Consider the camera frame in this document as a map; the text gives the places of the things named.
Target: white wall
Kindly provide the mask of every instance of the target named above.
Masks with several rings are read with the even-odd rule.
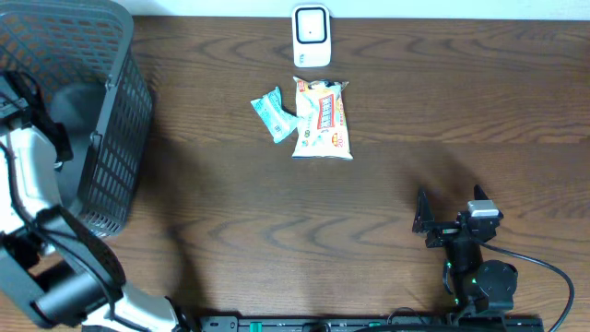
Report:
[[[114,0],[133,15],[290,16],[321,3],[335,18],[508,18],[590,20],[590,0]]]

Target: basket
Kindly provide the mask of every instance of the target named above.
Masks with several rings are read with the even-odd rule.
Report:
[[[74,159],[57,169],[62,203],[99,236],[126,223],[153,114],[132,36],[131,16],[108,0],[0,4],[0,68],[32,76],[65,125]]]

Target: wooden table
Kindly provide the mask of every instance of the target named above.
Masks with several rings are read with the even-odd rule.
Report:
[[[590,325],[589,22],[333,19],[328,67],[292,63],[288,19],[135,18],[156,115],[126,230],[109,245],[127,277],[196,313],[445,311],[444,252],[411,223],[419,185],[438,219],[482,184],[505,215],[491,243],[563,268]],[[292,76],[348,80],[354,161],[292,160],[250,100]],[[514,313],[549,328],[567,298],[519,270]],[[3,296],[6,329],[33,329]]]

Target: black cable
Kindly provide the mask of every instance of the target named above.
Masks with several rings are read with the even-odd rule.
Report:
[[[465,326],[436,326],[422,324],[399,324],[388,326],[371,326],[358,329],[355,332],[396,332],[396,331],[424,331],[424,332],[498,332],[498,329]]]
[[[115,322],[129,328],[129,329],[134,329],[134,330],[140,331],[140,332],[148,332],[147,329],[140,327],[140,326],[134,326],[132,324],[129,324],[129,323],[125,322],[122,318],[118,317],[115,313],[114,298],[111,296],[111,293],[108,291],[109,285],[106,283],[106,281],[104,281],[104,279],[99,275],[99,273],[94,268],[92,268],[88,263],[86,263],[82,258],[80,258],[80,256],[78,256],[76,253],[74,253],[73,251],[71,251],[69,248],[65,247],[61,243],[57,242],[52,237],[48,236],[47,233],[53,233],[57,236],[66,235],[70,238],[71,238],[71,235],[62,234],[59,231],[45,230],[44,228],[40,228],[39,225],[35,224],[32,221],[32,217],[29,215],[27,210],[23,207],[23,205],[20,202],[20,199],[18,197],[18,194],[17,194],[18,187],[17,187],[17,184],[15,183],[16,171],[14,169],[14,164],[12,162],[12,160],[14,159],[14,156],[12,155],[12,152],[2,142],[0,142],[0,149],[2,149],[2,151],[4,152],[5,159],[6,159],[6,167],[8,170],[8,192],[10,194],[11,207],[16,211],[18,217],[21,218],[23,223],[35,235],[37,235],[41,240],[47,242],[48,244],[52,245],[55,248],[62,249],[63,251],[66,252],[67,255],[70,255],[72,257],[72,259],[77,264],[79,264],[99,284],[100,289],[102,290],[104,296],[107,298],[107,303],[109,304],[109,318],[108,319],[115,321]]]
[[[484,243],[483,241],[481,241],[480,239],[476,238],[475,236],[473,237],[473,241],[475,243],[481,245],[482,247],[486,248],[486,249],[490,249],[490,250],[495,251],[495,252],[498,252],[500,254],[504,254],[504,255],[508,255],[508,256],[512,256],[512,257],[516,257],[516,258],[520,258],[520,259],[523,259],[523,260],[525,260],[527,262],[535,263],[535,264],[540,265],[542,267],[548,268],[549,270],[551,270],[551,271],[557,273],[558,275],[560,275],[565,280],[565,282],[568,283],[568,288],[570,290],[570,295],[568,297],[568,302],[565,305],[565,308],[563,309],[563,312],[561,313],[560,318],[558,318],[557,322],[555,322],[555,324],[549,329],[549,332],[556,331],[560,327],[560,325],[563,323],[563,321],[565,320],[565,318],[568,316],[568,314],[570,313],[570,310],[572,309],[573,298],[575,296],[575,289],[574,289],[573,282],[570,279],[570,277],[565,272],[561,271],[559,268],[557,268],[557,267],[555,267],[555,266],[553,266],[553,265],[551,265],[551,264],[549,264],[547,262],[544,262],[544,261],[542,261],[540,259],[529,257],[527,255],[521,255],[521,254],[518,254],[518,253],[515,253],[515,252],[511,252],[510,250],[502,249],[502,248],[499,248],[497,246],[493,246],[493,245]]]
[[[395,314],[399,313],[400,311],[405,310],[405,311],[410,311],[412,312],[423,325],[427,325],[426,322],[424,321],[424,319],[422,319],[422,317],[418,314],[418,312],[410,307],[399,307],[397,309],[395,309],[392,313],[389,314],[389,317],[387,317],[387,325],[391,325],[391,320],[393,317],[395,317]]]

